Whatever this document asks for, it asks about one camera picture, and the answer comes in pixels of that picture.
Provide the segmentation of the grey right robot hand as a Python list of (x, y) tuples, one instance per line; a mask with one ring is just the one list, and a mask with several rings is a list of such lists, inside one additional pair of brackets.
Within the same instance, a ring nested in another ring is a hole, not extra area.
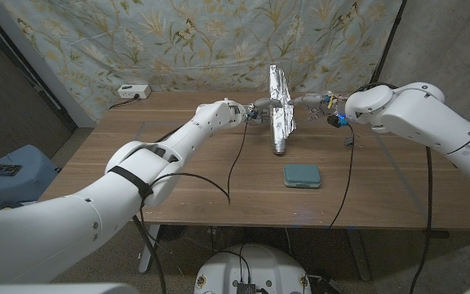
[(308, 111), (308, 121), (311, 122), (319, 118), (328, 118), (330, 116), (345, 119), (345, 105), (347, 100), (347, 96), (337, 96), (329, 91), (327, 94), (305, 94), (290, 100), (288, 105), (304, 107)]

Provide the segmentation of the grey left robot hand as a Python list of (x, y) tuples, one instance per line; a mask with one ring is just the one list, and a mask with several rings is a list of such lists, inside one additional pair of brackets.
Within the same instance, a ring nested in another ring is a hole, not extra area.
[(270, 111), (282, 108), (278, 99), (260, 98), (246, 106), (246, 121), (249, 125), (260, 125), (269, 121)]

